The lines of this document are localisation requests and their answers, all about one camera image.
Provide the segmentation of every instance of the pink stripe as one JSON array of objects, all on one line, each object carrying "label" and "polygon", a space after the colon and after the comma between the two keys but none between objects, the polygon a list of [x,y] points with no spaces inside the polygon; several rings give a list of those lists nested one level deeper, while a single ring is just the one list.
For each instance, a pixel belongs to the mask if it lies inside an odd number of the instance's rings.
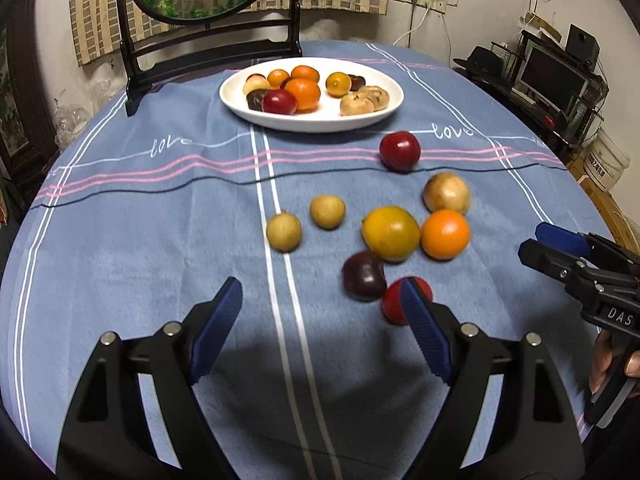
[{"label": "pink stripe", "polygon": [[[421,157],[420,160],[442,160],[442,161],[455,161],[455,162],[493,162],[496,160],[505,160],[507,158],[515,158],[518,156],[522,156],[522,154],[519,153],[514,153],[513,155],[507,155],[507,156],[496,156],[496,157],[491,157],[491,158],[484,158],[484,159],[478,159],[478,158],[469,158],[469,157],[437,157],[437,156],[427,156],[427,157]],[[263,162],[259,162],[258,164],[252,164],[250,166],[242,166],[240,168],[231,168],[228,170],[224,170],[221,168],[216,168],[214,166],[215,163],[213,163],[213,161],[206,159],[202,156],[190,156],[190,158],[197,158],[198,160],[200,160],[200,162],[192,162],[191,164],[188,164],[176,171],[174,171],[173,173],[169,173],[163,176],[157,176],[157,177],[153,177],[153,178],[106,178],[104,180],[99,180],[96,182],[92,182],[90,184],[86,184],[85,186],[81,186],[77,189],[72,189],[72,190],[68,190],[68,191],[64,191],[64,192],[57,192],[57,193],[38,193],[36,198],[40,198],[43,196],[49,196],[49,197],[60,197],[60,196],[66,196],[69,194],[73,194],[73,193],[77,193],[80,191],[83,191],[85,189],[88,189],[90,187],[94,187],[94,186],[100,186],[102,184],[114,184],[114,183],[132,183],[132,182],[139,182],[139,183],[153,183],[153,182],[162,182],[165,180],[169,180],[175,176],[180,175],[181,173],[184,173],[187,170],[190,170],[191,168],[207,168],[213,171],[217,171],[219,173],[226,173],[226,174],[233,174],[233,173],[241,173],[242,171],[248,171],[248,170],[254,170],[255,168],[260,168],[261,166],[264,166],[265,164],[276,164],[276,163],[291,163],[291,164],[313,164],[316,162],[337,162],[337,161],[341,161],[341,160],[364,160],[367,162],[378,162],[378,158],[377,157],[372,157],[372,156],[332,156],[332,157],[318,157],[318,158],[309,158],[309,159],[305,159],[305,160],[299,160],[299,159],[295,159],[295,158],[274,158],[271,160],[265,160]],[[532,160],[536,160],[536,161],[540,161],[540,162],[555,162],[557,161],[556,158],[539,158],[539,157],[533,157]]]},{"label": "pink stripe", "polygon": [[[505,146],[505,149],[513,149],[510,146]],[[486,148],[484,150],[452,150],[452,149],[447,149],[447,148],[439,148],[439,149],[433,149],[433,150],[422,150],[423,153],[462,153],[465,155],[482,155],[484,153],[495,153],[495,148]],[[257,156],[258,158],[261,158],[262,156],[265,155],[271,155],[277,153],[279,155],[292,155],[292,156],[302,156],[302,155],[318,155],[321,153],[378,153],[378,150],[374,150],[374,149],[370,149],[370,148],[341,148],[341,149],[335,149],[335,148],[320,148],[317,150],[302,150],[302,151],[291,151],[291,150],[267,150],[264,152],[260,152],[257,153],[257,155],[253,156],[246,156],[243,158],[236,158],[233,160],[224,160],[224,161],[215,161],[215,160],[210,160],[208,158],[203,158],[200,155],[185,155],[182,156],[180,158],[175,159],[174,161],[170,162],[169,164],[166,164],[165,166],[161,166],[160,168],[155,168],[153,170],[139,170],[139,171],[123,171],[123,172],[119,172],[119,173],[96,173],[92,176],[88,176],[86,178],[82,178],[80,180],[76,180],[74,182],[69,182],[68,184],[65,184],[64,186],[45,186],[43,188],[40,189],[39,193],[43,192],[43,191],[48,191],[48,190],[61,190],[61,189],[65,189],[67,187],[73,187],[73,186],[79,186],[81,184],[84,184],[86,182],[90,182],[92,180],[99,180],[99,179],[105,179],[105,178],[113,178],[113,177],[121,177],[121,176],[136,176],[136,175],[147,175],[147,174],[155,174],[155,173],[161,173],[165,170],[169,170],[170,168],[176,166],[177,164],[180,164],[181,162],[184,162],[185,160],[190,160],[190,159],[196,159],[196,160],[206,160],[208,162],[210,162],[213,165],[218,165],[218,166],[230,166],[233,164],[240,164],[242,162],[248,162],[250,160],[254,160],[254,158]],[[543,157],[548,157],[549,154],[548,153],[543,153],[543,152],[518,152],[516,150],[514,150],[514,153],[518,153],[520,155],[539,155],[539,156],[543,156]]]},{"label": "pink stripe", "polygon": [[576,426],[578,427],[578,434],[582,434],[584,431],[584,427],[586,426],[586,421],[584,420],[584,413],[578,418],[578,422],[576,422]]}]

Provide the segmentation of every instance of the cardboard box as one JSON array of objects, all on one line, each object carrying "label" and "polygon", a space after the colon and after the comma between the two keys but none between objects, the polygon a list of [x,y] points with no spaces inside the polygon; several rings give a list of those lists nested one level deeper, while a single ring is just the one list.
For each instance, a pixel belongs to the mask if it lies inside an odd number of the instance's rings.
[{"label": "cardboard box", "polygon": [[524,17],[524,22],[525,23],[529,23],[529,25],[532,25],[533,27],[543,28],[558,43],[560,43],[560,41],[562,40],[562,34],[560,34],[557,30],[555,30],[549,24],[549,22],[547,22],[546,20],[543,20],[542,18],[540,18],[540,16],[538,16],[537,14],[534,14],[533,12],[527,12],[526,13],[526,15]]},{"label": "cardboard box", "polygon": [[638,242],[616,201],[609,193],[602,191],[585,173],[584,158],[579,156],[567,168],[596,206],[616,243],[635,254],[640,254]]}]

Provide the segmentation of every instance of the white bucket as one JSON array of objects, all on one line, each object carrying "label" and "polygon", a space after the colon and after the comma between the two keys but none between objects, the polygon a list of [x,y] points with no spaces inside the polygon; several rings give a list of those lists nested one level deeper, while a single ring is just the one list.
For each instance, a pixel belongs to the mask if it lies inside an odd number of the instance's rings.
[{"label": "white bucket", "polygon": [[631,158],[604,132],[598,128],[598,135],[591,143],[584,159],[584,171],[603,191],[609,191],[629,167]]}]

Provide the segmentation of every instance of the human hand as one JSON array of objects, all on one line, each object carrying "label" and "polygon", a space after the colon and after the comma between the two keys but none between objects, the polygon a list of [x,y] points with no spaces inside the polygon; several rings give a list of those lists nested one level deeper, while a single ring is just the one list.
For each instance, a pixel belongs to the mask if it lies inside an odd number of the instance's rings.
[{"label": "human hand", "polygon": [[[603,330],[600,332],[594,343],[594,355],[591,362],[591,375],[589,376],[589,388],[594,394],[602,386],[607,375],[607,369],[613,360],[613,350],[611,349],[611,332]],[[626,363],[625,373],[628,377],[640,379],[640,351],[635,352]],[[640,395],[640,383],[634,386],[629,397]]]}]

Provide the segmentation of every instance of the blue tablecloth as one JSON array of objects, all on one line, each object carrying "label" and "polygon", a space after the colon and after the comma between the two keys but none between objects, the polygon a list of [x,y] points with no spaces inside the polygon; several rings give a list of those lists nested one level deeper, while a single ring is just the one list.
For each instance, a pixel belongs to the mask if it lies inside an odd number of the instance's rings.
[{"label": "blue tablecloth", "polygon": [[[541,221],[609,236],[590,200],[517,118],[428,56],[336,41],[303,51],[382,70],[402,85],[404,104],[366,131],[306,136],[236,118],[218,97],[230,72],[168,83],[132,118],[117,96],[47,177],[2,282],[0,384],[8,413],[49,465],[98,336],[149,335],[235,276],[244,306],[195,392],[240,478],[400,478],[447,389],[408,327],[345,296],[340,268],[364,248],[359,227],[370,210],[395,204],[422,222],[421,190],[445,168],[472,189],[473,240],[444,264],[416,251],[386,267],[389,283],[424,277],[436,301],[490,335],[541,334],[584,433],[580,391],[595,329],[559,283],[521,266],[516,252]],[[411,175],[386,172],[377,157],[382,135],[399,129],[423,148]],[[308,218],[321,193],[347,204],[336,232]],[[280,210],[305,230],[290,255],[264,238]],[[467,463],[482,456],[498,383]],[[159,455],[175,463],[148,380],[143,394]]]}]

